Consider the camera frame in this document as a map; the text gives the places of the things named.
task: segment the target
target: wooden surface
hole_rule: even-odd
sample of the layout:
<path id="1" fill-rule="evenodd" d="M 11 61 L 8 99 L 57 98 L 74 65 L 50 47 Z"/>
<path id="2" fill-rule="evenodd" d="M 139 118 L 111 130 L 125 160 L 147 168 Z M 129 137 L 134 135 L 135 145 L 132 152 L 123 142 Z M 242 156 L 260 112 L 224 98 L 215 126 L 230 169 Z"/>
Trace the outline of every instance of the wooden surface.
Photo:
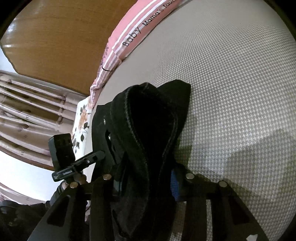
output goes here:
<path id="1" fill-rule="evenodd" d="M 108 38 L 136 0 L 32 0 L 1 47 L 22 75 L 89 95 Z"/>

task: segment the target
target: black fabric bag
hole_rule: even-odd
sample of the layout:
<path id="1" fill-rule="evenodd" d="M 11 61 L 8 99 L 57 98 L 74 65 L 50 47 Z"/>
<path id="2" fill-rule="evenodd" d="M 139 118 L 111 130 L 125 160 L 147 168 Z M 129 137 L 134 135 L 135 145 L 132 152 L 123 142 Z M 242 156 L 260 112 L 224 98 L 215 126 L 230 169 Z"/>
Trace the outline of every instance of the black fabric bag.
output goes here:
<path id="1" fill-rule="evenodd" d="M 10 200 L 0 202 L 0 240 L 26 241 L 47 210 L 44 203 L 20 205 Z"/>
<path id="2" fill-rule="evenodd" d="M 111 203 L 115 240 L 165 240 L 175 200 L 170 175 L 173 149 L 184 126 L 190 84 L 173 80 L 158 88 L 135 85 L 98 106 L 92 122 L 93 151 L 103 150 L 92 180 L 114 176 Z"/>

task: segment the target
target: pink and white striped fabric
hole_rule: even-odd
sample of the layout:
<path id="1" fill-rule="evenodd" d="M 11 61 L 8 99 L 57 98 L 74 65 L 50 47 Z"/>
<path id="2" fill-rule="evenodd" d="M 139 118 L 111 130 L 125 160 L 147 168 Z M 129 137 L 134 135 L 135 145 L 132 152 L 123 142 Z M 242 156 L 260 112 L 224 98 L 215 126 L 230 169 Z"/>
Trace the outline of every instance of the pink and white striped fabric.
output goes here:
<path id="1" fill-rule="evenodd" d="M 90 88 L 92 108 L 113 71 L 161 20 L 184 2 L 186 0 L 138 0 L 130 8 L 108 39 L 97 77 Z"/>

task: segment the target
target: gray checkered fabric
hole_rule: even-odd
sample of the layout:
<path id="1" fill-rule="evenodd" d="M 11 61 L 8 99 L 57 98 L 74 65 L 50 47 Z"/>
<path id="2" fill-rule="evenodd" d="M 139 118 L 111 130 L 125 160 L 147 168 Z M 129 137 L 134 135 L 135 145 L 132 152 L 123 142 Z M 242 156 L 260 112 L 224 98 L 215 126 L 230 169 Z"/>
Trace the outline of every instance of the gray checkered fabric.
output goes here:
<path id="1" fill-rule="evenodd" d="M 119 66 L 98 104 L 134 84 L 174 79 L 192 85 L 176 159 L 211 181 L 227 180 L 270 241 L 277 240 L 296 212 L 291 33 L 261 0 L 192 0 Z M 181 239 L 185 208 L 178 205 L 173 241 Z"/>

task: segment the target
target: silver rivet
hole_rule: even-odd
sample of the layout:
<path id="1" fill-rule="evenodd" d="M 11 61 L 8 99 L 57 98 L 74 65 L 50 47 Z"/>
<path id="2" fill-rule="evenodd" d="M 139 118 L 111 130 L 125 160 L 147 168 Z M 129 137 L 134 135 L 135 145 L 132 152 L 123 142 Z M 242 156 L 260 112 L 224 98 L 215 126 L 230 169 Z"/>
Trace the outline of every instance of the silver rivet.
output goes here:
<path id="1" fill-rule="evenodd" d="M 258 238 L 258 234 L 255 234 L 255 235 L 249 235 L 246 240 L 247 241 L 256 241 Z"/>
<path id="2" fill-rule="evenodd" d="M 187 179 L 193 179 L 194 178 L 194 175 L 192 173 L 187 173 L 186 174 L 186 178 Z"/>
<path id="3" fill-rule="evenodd" d="M 77 182 L 72 182 L 70 184 L 70 188 L 76 188 L 76 187 L 78 187 L 78 183 Z"/>
<path id="4" fill-rule="evenodd" d="M 227 183 L 224 182 L 224 181 L 220 181 L 219 186 L 222 187 L 222 188 L 225 188 L 225 187 L 227 187 Z"/>
<path id="5" fill-rule="evenodd" d="M 104 180 L 110 180 L 112 178 L 112 176 L 110 175 L 110 174 L 105 174 L 104 176 L 103 176 L 103 179 Z"/>

